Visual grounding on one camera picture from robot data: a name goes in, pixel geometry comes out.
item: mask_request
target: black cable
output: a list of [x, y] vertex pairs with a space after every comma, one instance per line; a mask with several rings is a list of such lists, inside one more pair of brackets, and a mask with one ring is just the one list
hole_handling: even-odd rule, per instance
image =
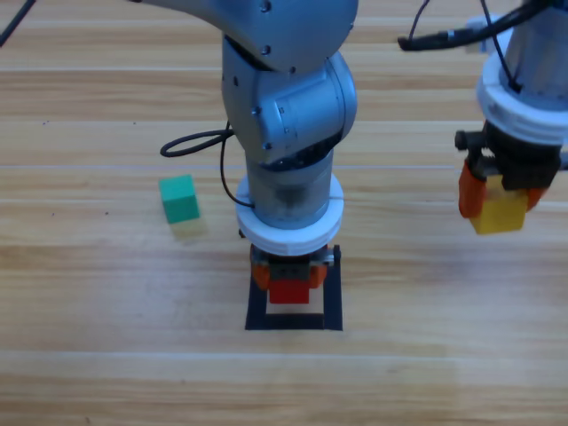
[[[230, 138], [233, 135], [234, 135], [234, 131], [231, 129], [231, 124], [229, 122], [227, 122], [227, 125], [226, 125], [224, 130], [204, 131], [204, 132], [201, 132], [201, 133], [195, 133], [195, 134], [190, 135], [190, 136], [184, 136], [183, 138], [172, 140], [171, 142], [167, 143], [166, 145], [164, 145], [162, 147], [162, 149], [160, 150], [160, 154], [163, 155], [164, 157], [168, 157], [168, 158], [181, 157], [183, 155], [199, 153], [203, 149], [210, 148], [210, 147], [220, 143], [221, 144], [221, 161], [220, 161], [221, 182], [223, 183], [223, 188], [225, 189], [225, 192], [227, 193], [229, 198], [231, 200], [233, 200], [234, 202], [236, 202], [237, 204], [240, 204], [241, 206], [245, 206], [245, 207], [254, 208], [255, 207], [254, 204], [250, 204], [250, 203], [247, 203], [247, 202], [244, 202], [244, 201], [241, 201], [241, 200], [238, 200], [237, 198], [235, 198], [234, 195], [229, 190], [229, 187], [227, 186], [227, 182], [226, 182], [226, 179], [225, 179], [225, 144], [226, 144], [227, 139]], [[180, 150], [173, 151], [173, 152], [170, 151], [171, 148], [178, 146], [180, 144], [183, 144], [184, 142], [189, 142], [190, 140], [196, 140], [196, 139], [199, 139], [199, 138], [206, 138], [206, 137], [210, 137], [210, 136], [214, 136], [214, 138], [210, 139], [206, 142], [203, 142], [199, 145], [191, 146], [189, 148], [180, 149]]]
[[[199, 153], [203, 149], [212, 147], [213, 145], [223, 142], [223, 140], [227, 140], [232, 135], [234, 135], [234, 132], [232, 130], [211, 130], [211, 131], [204, 131], [202, 133], [195, 133], [190, 136], [184, 136], [183, 138], [172, 140], [171, 142], [167, 143], [162, 147], [162, 149], [160, 150], [160, 154], [163, 155], [164, 157], [174, 158], [174, 157], [182, 157], [184, 155]], [[191, 146], [186, 149], [170, 152], [171, 148], [183, 144], [184, 142], [206, 138], [209, 136], [216, 136], [216, 138], [210, 139], [207, 142], [203, 142], [202, 144], [196, 146]]]
[[[485, 14], [485, 18], [487, 19], [487, 26], [490, 27], [493, 23], [491, 22], [491, 13], [489, 13], [489, 8], [487, 7], [487, 2], [485, 0], [479, 0], [481, 2], [481, 7], [483, 7], [483, 13]], [[497, 35], [492, 35], [493, 42], [495, 43], [495, 50], [499, 55], [499, 60], [501, 61], [501, 66], [503, 67], [503, 71], [507, 76], [507, 80], [509, 80], [509, 87], [515, 91], [516, 93], [521, 92], [521, 85], [517, 83], [515, 77], [511, 74], [509, 70], [509, 66], [507, 65], [507, 61], [505, 60], [505, 56], [503, 55], [503, 51], [501, 50], [501, 46], [499, 45], [499, 40], [497, 40]]]
[[460, 28], [442, 31], [438, 34], [425, 35], [419, 38], [413, 38], [412, 40], [407, 37], [400, 37], [398, 39], [398, 45], [403, 51], [438, 51], [483, 42], [488, 38], [497, 36], [503, 31], [507, 31], [510, 28], [527, 22], [547, 9], [550, 5], [551, 0], [533, 0], [509, 12], [499, 20], [496, 20], [489, 27], [480, 29]]
[[[230, 127], [231, 127], [231, 124], [229, 122], [227, 122], [225, 130], [229, 130]], [[229, 198], [231, 200], [233, 200], [237, 204], [240, 204], [241, 206], [251, 207], [253, 209], [255, 207], [254, 204], [238, 200], [236, 197], [234, 197], [234, 195], [231, 193], [231, 191], [229, 191], [229, 187], [227, 186], [227, 181], [225, 180], [225, 143], [226, 143], [228, 138], [229, 137], [224, 138], [222, 143], [221, 143], [221, 162], [219, 164], [219, 168], [221, 169], [221, 182], [223, 183], [223, 188], [225, 189], [225, 192], [227, 193], [227, 195], [229, 196]]]
[[29, 10], [32, 6], [36, 3], [36, 0], [27, 0], [20, 8], [16, 16], [8, 24], [8, 27], [0, 33], [0, 47], [4, 46], [4, 44], [8, 41], [12, 33], [16, 30], [18, 25], [26, 18]]
[[422, 3], [422, 6], [420, 6], [420, 9], [418, 9], [418, 13], [416, 13], [416, 16], [414, 17], [414, 22], [412, 24], [412, 28], [410, 29], [410, 35], [408, 36], [408, 40], [413, 39], [414, 31], [416, 30], [416, 27], [418, 26], [418, 21], [420, 20], [420, 17], [422, 16], [422, 12], [424, 12], [424, 9], [426, 9], [426, 6], [428, 6], [429, 2], [430, 2], [430, 0], [424, 0], [424, 3]]

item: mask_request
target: green cube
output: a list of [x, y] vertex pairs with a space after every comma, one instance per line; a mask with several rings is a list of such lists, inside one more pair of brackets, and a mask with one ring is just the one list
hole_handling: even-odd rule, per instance
[[199, 217], [199, 205], [191, 175], [161, 180], [160, 193], [168, 223], [176, 224]]

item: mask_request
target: white ring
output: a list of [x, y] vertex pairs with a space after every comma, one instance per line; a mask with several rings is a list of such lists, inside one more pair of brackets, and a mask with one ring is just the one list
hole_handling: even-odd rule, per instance
[[[239, 184], [237, 198], [250, 202], [249, 179], [246, 176]], [[276, 256], [302, 256], [321, 249], [333, 240], [341, 227], [343, 205], [343, 189], [332, 174], [329, 206], [323, 217], [313, 225], [301, 229], [280, 229], [262, 222], [249, 207], [237, 204], [236, 212], [242, 233], [254, 246]]]
[[477, 84], [477, 101], [485, 118], [508, 135], [539, 145], [568, 142], [568, 112], [546, 111], [516, 99], [501, 84], [501, 62], [494, 53]]

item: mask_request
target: table surface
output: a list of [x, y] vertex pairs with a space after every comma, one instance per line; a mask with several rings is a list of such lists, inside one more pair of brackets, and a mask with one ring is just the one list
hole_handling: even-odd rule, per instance
[[[0, 24], [20, 3], [0, 0]], [[568, 424], [568, 181], [522, 232], [475, 235], [454, 132], [482, 125], [485, 57], [398, 51], [419, 5], [361, 1], [342, 48], [359, 89], [335, 155], [344, 332], [247, 332], [249, 244], [218, 149], [158, 154], [223, 126], [220, 34], [38, 0], [0, 51], [0, 424]], [[419, 32], [480, 11], [432, 2]], [[169, 226], [158, 181], [183, 174], [202, 218]]]

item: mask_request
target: black frame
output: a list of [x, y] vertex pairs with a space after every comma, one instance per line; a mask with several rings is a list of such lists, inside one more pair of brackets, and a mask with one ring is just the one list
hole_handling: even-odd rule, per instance
[[26, 2], [21, 6], [16, 16], [13, 17], [12, 21], [8, 24], [8, 27], [0, 34], [0, 47], [8, 41], [14, 30], [23, 21], [24, 17], [28, 14], [29, 10], [36, 3], [36, 0], [26, 0]]
[[334, 246], [334, 265], [327, 268], [323, 283], [323, 313], [266, 313], [268, 292], [250, 277], [247, 330], [334, 330], [343, 331], [341, 250]]

